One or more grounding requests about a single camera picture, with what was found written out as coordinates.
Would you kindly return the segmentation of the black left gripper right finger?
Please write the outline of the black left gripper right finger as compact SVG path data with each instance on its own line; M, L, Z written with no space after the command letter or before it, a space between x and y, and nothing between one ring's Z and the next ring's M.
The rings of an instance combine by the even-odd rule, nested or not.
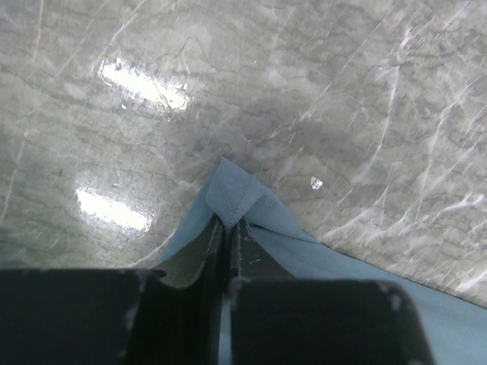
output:
M390 281L299 279L241 221L231 236L235 364L432 364L410 296Z

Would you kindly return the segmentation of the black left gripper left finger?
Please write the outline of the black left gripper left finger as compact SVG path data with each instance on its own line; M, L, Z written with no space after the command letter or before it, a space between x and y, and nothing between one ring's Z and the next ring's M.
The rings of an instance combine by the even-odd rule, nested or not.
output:
M223 226L153 269L4 269L3 364L215 364Z

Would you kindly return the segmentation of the grey-blue t shirt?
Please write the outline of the grey-blue t shirt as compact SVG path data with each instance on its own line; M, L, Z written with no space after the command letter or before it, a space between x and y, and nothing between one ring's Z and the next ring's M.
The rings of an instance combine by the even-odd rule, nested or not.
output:
M439 364L486 362L486 310L401 278L323 246L306 233L277 195L235 163L223 158L206 180L161 255L174 257L217 216L230 231L245 221L250 235L298 278L393 281L414 300Z

